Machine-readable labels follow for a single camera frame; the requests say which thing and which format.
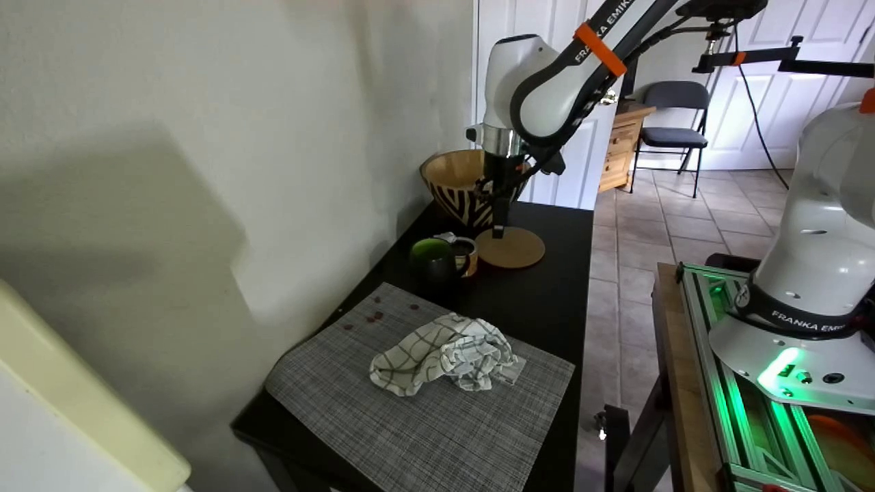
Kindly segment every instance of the crumpled cloth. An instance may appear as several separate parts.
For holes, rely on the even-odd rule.
[[[526,357],[496,324],[448,310],[374,355],[369,376],[396,395],[417,395],[437,376],[451,376],[462,390],[492,390],[492,379],[514,384],[524,369]]]

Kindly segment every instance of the black cable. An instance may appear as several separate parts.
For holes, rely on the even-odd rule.
[[[737,51],[741,51],[738,23],[733,23],[733,37],[737,37]],[[741,72],[745,92],[746,92],[750,108],[752,108],[752,115],[756,115],[756,130],[759,130],[759,139],[761,139],[763,153],[767,153],[767,157],[768,157],[768,167],[771,167],[771,171],[778,175],[778,179],[779,179],[786,189],[790,189],[789,179],[783,176],[783,171],[778,170],[778,163],[774,163],[774,157],[771,157],[771,150],[768,150],[768,145],[767,145],[763,124],[761,124],[761,112],[759,112],[759,100],[756,100],[756,92],[750,90],[746,71],[745,71],[745,64],[737,64],[737,67],[738,67],[738,72]]]

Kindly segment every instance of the black table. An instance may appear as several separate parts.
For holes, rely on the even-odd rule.
[[[544,448],[529,477],[529,489],[574,489],[593,212],[514,205],[511,223],[543,234],[547,243],[547,257],[540,265],[526,269],[499,269],[483,265],[483,269],[458,290],[432,293],[407,269],[411,246],[435,231],[454,228],[466,234],[466,228],[431,205],[324,324],[332,324],[377,283],[391,282],[461,314],[485,317],[504,334],[571,359],[577,372],[547,431]],[[268,390],[261,390],[250,400],[250,406],[232,420],[232,431],[261,454],[280,489],[377,489],[357,467],[324,444]]]

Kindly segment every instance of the gray placemat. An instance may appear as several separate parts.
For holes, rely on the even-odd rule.
[[[402,398],[369,383],[369,359],[447,314],[381,283],[268,373],[268,392],[390,492],[524,489],[574,366],[521,338],[518,384],[466,392],[448,379]]]

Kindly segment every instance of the small bowl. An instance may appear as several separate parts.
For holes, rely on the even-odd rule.
[[[492,186],[485,182],[488,163],[483,150],[437,153],[418,167],[422,179],[431,186],[441,211],[454,215],[467,228],[492,223]]]

